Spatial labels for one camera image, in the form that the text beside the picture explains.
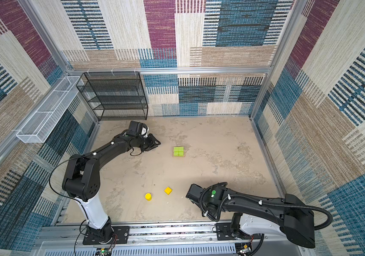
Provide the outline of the small yellow square block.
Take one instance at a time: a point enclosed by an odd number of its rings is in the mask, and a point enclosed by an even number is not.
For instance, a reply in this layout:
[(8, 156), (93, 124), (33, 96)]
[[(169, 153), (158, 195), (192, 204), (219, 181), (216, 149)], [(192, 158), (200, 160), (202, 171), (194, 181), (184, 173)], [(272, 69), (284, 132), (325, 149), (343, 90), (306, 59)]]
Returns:
[(172, 189), (170, 187), (166, 187), (164, 192), (167, 194), (167, 195), (170, 195), (172, 193)]

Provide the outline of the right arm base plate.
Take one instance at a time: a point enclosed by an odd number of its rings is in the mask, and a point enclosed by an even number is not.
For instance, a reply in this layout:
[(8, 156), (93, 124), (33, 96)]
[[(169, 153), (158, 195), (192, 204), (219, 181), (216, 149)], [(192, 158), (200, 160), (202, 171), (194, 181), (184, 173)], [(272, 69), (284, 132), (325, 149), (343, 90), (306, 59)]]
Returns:
[(215, 232), (217, 234), (217, 240), (251, 240), (252, 238), (258, 240), (261, 239), (260, 234), (248, 235), (240, 230), (240, 224), (236, 223), (216, 223), (214, 225)]

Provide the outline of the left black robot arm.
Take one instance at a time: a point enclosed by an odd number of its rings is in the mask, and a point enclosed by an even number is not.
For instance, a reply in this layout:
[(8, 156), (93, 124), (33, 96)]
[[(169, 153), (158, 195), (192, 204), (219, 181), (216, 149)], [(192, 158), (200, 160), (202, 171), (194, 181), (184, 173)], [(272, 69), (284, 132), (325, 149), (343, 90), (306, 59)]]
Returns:
[(142, 153), (155, 149), (161, 142), (149, 133), (147, 125), (131, 121), (129, 128), (108, 143), (68, 161), (62, 189), (79, 205), (86, 219), (85, 240), (91, 244), (107, 244), (114, 239), (111, 219), (100, 202), (100, 170), (117, 156), (134, 148)]

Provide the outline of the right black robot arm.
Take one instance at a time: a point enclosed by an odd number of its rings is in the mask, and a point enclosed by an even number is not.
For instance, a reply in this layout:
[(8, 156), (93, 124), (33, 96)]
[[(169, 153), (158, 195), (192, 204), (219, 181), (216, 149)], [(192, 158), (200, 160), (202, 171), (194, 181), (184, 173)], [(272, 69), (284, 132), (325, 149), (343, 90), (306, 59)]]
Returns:
[(312, 207), (298, 197), (286, 194), (285, 198), (259, 197), (236, 192), (217, 183), (208, 188), (192, 184), (186, 198), (196, 204), (202, 213), (218, 222), (221, 212), (239, 214), (239, 229), (246, 233), (245, 224), (251, 217), (257, 217), (276, 228), (290, 242), (306, 247), (315, 247), (314, 213)]

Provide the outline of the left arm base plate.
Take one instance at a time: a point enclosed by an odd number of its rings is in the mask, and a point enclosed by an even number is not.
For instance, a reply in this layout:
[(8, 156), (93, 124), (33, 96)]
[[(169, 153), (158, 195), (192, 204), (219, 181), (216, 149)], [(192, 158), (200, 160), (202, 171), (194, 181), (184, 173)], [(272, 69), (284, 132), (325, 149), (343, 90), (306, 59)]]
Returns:
[(103, 227), (102, 229), (86, 228), (83, 245), (114, 245), (128, 242), (130, 226)]

